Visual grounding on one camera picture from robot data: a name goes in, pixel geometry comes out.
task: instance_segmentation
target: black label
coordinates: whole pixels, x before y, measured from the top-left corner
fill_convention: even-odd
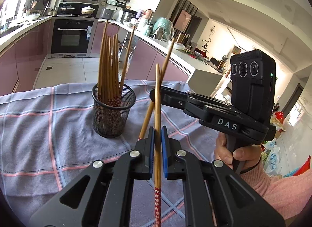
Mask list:
[[[226,118],[221,118],[220,116],[217,116],[217,115],[213,116],[211,123],[220,127],[220,128],[223,128],[223,129],[226,129],[229,131],[233,131],[233,132],[237,132],[240,128],[239,124],[237,124],[231,120],[228,120]]]

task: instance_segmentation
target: built-in oven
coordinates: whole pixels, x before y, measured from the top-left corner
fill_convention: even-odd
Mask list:
[[[94,20],[56,19],[53,26],[51,57],[86,56],[91,50],[91,36],[95,30]]]

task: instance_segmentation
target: camera lens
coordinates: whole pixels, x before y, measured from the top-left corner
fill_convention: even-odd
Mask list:
[[[232,74],[236,75],[236,73],[237,73],[237,66],[236,66],[236,64],[233,64],[233,66],[232,66]]]
[[[247,75],[247,64],[245,61],[242,61],[239,64],[239,74],[241,77],[245,77]]]
[[[259,72],[259,66],[257,64],[257,62],[253,61],[251,64],[250,64],[250,73],[252,76],[256,76]]]

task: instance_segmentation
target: tablecloth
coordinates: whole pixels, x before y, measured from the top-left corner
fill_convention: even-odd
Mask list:
[[[115,161],[134,148],[154,81],[127,80],[136,94],[123,134],[114,139],[92,128],[93,84],[62,84],[0,97],[0,189],[17,217],[30,216],[90,163]],[[183,92],[187,84],[163,82]],[[199,159],[212,161],[217,132],[182,110],[162,106],[169,137]],[[154,226],[153,180],[134,183],[130,225]],[[162,183],[162,226],[185,226],[181,181]]]

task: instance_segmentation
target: wire mesh basket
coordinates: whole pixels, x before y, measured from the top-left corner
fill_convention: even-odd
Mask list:
[[[118,107],[103,104],[99,101],[98,87],[92,89],[93,105],[93,129],[102,137],[114,138],[122,134],[126,124],[130,108],[135,104],[135,93],[126,84],[122,88]]]

